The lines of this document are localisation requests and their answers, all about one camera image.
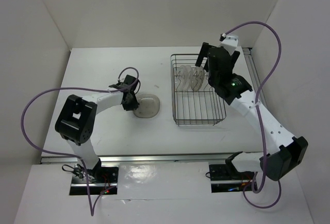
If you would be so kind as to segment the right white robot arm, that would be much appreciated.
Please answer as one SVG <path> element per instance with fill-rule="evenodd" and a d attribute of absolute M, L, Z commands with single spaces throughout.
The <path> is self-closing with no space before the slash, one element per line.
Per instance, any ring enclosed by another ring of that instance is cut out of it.
<path fill-rule="evenodd" d="M 208 83 L 230 107 L 238 111 L 261 135 L 265 152 L 237 152 L 226 159 L 225 173 L 231 179 L 242 173 L 263 172 L 273 181 L 297 167 L 307 150 L 304 137 L 295 137 L 260 102 L 244 77 L 233 72 L 240 53 L 230 54 L 224 47 L 202 44 L 196 66 L 205 60 Z"/>

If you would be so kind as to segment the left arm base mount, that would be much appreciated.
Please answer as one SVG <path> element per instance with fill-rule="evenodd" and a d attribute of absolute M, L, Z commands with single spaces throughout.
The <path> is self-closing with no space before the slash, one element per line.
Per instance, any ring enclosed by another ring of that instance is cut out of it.
<path fill-rule="evenodd" d="M 80 165 L 74 167 L 68 164 L 62 165 L 63 171 L 72 174 L 70 196 L 87 195 L 86 177 L 83 168 Z M 118 192 L 118 166 L 106 166 L 101 168 L 97 176 L 88 176 L 90 195 L 99 195 L 102 191 L 104 195 L 116 195 Z"/>

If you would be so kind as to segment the smoky plate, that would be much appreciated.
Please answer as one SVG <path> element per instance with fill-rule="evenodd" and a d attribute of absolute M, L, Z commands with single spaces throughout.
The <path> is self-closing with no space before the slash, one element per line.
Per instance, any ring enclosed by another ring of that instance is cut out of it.
<path fill-rule="evenodd" d="M 141 93 L 137 95 L 139 106 L 133 111 L 138 118 L 152 118 L 160 110 L 160 99 L 154 94 Z"/>
<path fill-rule="evenodd" d="M 202 87 L 203 81 L 205 79 L 205 73 L 205 70 L 200 66 L 196 66 L 193 69 L 193 74 L 190 81 L 190 87 L 193 92 L 199 91 Z"/>

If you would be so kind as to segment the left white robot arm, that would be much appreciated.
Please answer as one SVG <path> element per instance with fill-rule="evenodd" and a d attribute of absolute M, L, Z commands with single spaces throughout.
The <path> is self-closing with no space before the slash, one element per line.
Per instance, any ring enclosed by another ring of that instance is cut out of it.
<path fill-rule="evenodd" d="M 74 154 L 80 157 L 86 167 L 83 176 L 90 182 L 98 181 L 102 176 L 100 158 L 91 143 L 91 135 L 96 116 L 114 106 L 122 106 L 125 111 L 139 107 L 135 89 L 140 80 L 126 75 L 123 81 L 110 85 L 106 92 L 84 97 L 70 95 L 55 123 L 55 130 L 67 141 Z"/>

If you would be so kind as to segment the clear plate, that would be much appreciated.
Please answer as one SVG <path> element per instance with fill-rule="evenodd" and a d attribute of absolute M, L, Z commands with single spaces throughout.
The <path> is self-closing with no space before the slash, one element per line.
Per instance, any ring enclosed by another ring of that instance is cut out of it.
<path fill-rule="evenodd" d="M 182 88 L 183 92 L 189 90 L 193 73 L 194 73 L 193 68 L 190 65 L 184 65 L 184 72 L 183 72 L 184 84 Z"/>
<path fill-rule="evenodd" d="M 183 84 L 184 84 L 183 72 L 184 72 L 184 65 L 181 65 L 177 69 L 176 78 L 175 78 L 176 91 L 178 91 L 178 92 L 182 92 L 182 88 L 183 88 Z"/>

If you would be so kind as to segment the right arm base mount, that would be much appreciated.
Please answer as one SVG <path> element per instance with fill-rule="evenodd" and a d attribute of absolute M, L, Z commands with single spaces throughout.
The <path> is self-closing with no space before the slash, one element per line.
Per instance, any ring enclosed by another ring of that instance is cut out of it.
<path fill-rule="evenodd" d="M 222 164 L 210 164 L 209 171 L 205 174 L 211 182 L 212 193 L 242 192 L 244 189 L 257 190 L 257 183 L 252 184 L 254 173 L 251 171 L 238 172 L 232 164 L 235 153 L 225 159 Z"/>

